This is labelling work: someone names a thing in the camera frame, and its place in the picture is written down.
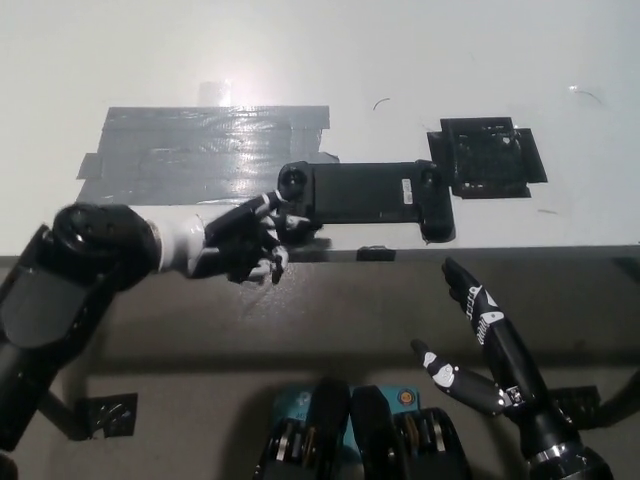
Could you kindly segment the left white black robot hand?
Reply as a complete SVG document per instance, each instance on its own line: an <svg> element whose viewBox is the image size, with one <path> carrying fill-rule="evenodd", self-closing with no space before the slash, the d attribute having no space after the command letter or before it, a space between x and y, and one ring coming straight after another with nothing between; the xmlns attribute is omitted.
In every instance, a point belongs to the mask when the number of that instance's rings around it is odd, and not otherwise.
<svg viewBox="0 0 640 480"><path fill-rule="evenodd" d="M156 271L193 280L224 276L236 284L279 283L289 250L311 242L323 227L317 220L281 212L291 199L272 190L219 216L194 214L154 224Z"/></svg>

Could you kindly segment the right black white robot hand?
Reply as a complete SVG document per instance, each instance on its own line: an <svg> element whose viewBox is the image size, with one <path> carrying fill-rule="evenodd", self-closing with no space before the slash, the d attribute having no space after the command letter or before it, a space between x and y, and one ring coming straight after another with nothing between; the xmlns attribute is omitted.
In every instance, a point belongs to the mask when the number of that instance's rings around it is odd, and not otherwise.
<svg viewBox="0 0 640 480"><path fill-rule="evenodd" d="M532 355L487 288L452 258L444 261L442 271L492 377L450 362L414 339L411 348L436 387L479 413L508 418L519 429L526 459L577 441L579 434L554 404Z"/></svg>

